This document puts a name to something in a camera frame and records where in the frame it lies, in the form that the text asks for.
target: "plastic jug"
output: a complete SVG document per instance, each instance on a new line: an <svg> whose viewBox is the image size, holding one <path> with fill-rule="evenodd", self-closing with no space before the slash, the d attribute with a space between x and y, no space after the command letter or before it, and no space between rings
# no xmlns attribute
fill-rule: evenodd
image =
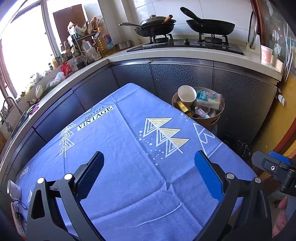
<svg viewBox="0 0 296 241"><path fill-rule="evenodd" d="M92 47L89 41L82 40L82 46L81 48L85 52L85 55L89 61L89 63L94 62L95 60L98 60L101 58L101 55L97 53L96 49Z"/></svg>

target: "stove burner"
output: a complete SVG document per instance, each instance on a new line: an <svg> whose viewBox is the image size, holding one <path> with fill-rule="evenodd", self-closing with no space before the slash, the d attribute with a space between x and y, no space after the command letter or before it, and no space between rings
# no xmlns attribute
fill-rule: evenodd
<svg viewBox="0 0 296 241"><path fill-rule="evenodd" d="M228 43L228 37L227 35L222 35L222 37L225 38L225 42L223 42L223 39L221 38L216 38L214 34L211 34L211 37L205 37L202 39L203 33L199 33L199 39L195 43L209 43L209 44L217 44L217 45L224 45L229 47Z"/></svg>
<svg viewBox="0 0 296 241"><path fill-rule="evenodd" d="M162 38L157 38L156 36L150 37L150 43L143 45L143 47L153 46L153 45L173 45L175 39L173 39L172 34L164 35Z"/></svg>

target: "white paper cup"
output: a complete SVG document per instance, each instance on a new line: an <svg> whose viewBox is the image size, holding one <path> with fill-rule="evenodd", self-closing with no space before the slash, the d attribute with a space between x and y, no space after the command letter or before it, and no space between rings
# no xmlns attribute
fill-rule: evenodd
<svg viewBox="0 0 296 241"><path fill-rule="evenodd" d="M20 200L20 197L22 195L22 191L20 187L11 180L8 180L8 183L7 183L7 193L14 200Z"/></svg>
<svg viewBox="0 0 296 241"><path fill-rule="evenodd" d="M261 45L261 61L270 64L273 50Z"/></svg>
<svg viewBox="0 0 296 241"><path fill-rule="evenodd" d="M186 106L186 107L190 107L195 98L196 98L196 91L194 88L192 88L191 86L188 85L182 85L179 89L178 89L178 96L181 100L181 102Z"/></svg>

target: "yellow wall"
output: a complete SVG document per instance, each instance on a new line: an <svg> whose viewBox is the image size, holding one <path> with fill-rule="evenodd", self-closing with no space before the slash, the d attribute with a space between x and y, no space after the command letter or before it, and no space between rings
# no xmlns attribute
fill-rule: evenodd
<svg viewBox="0 0 296 241"><path fill-rule="evenodd" d="M252 152L259 150L268 153L272 151L296 117L296 76L290 72L287 81L280 83L280 85L285 104L282 106L277 99L274 99L263 125L251 145ZM292 153L295 148L296 143L289 151Z"/></svg>

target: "gray cabinet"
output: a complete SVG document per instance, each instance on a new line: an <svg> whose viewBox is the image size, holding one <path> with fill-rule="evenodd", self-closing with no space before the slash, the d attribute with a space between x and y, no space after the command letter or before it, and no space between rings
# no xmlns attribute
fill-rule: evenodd
<svg viewBox="0 0 296 241"><path fill-rule="evenodd" d="M46 142L49 142L84 112L76 96L69 91L51 106L33 127Z"/></svg>
<svg viewBox="0 0 296 241"><path fill-rule="evenodd" d="M118 89L111 68L107 68L99 73L95 72L90 77L86 78L83 84L79 83L79 85L78 88L76 86L73 89L85 110L89 110Z"/></svg>
<svg viewBox="0 0 296 241"><path fill-rule="evenodd" d="M8 164L8 177L13 180L45 144L46 142L31 128L17 147L11 162Z"/></svg>
<svg viewBox="0 0 296 241"><path fill-rule="evenodd" d="M182 85L212 88L212 61L155 59L151 60L150 68L157 96L170 104Z"/></svg>
<svg viewBox="0 0 296 241"><path fill-rule="evenodd" d="M218 136L228 133L250 144L269 111L276 86L268 82L267 76L261 79L259 73L254 76L232 68L221 63L214 66L213 90L225 98Z"/></svg>
<svg viewBox="0 0 296 241"><path fill-rule="evenodd" d="M148 61L119 62L113 66L113 72L119 87L134 83L155 95L155 88Z"/></svg>

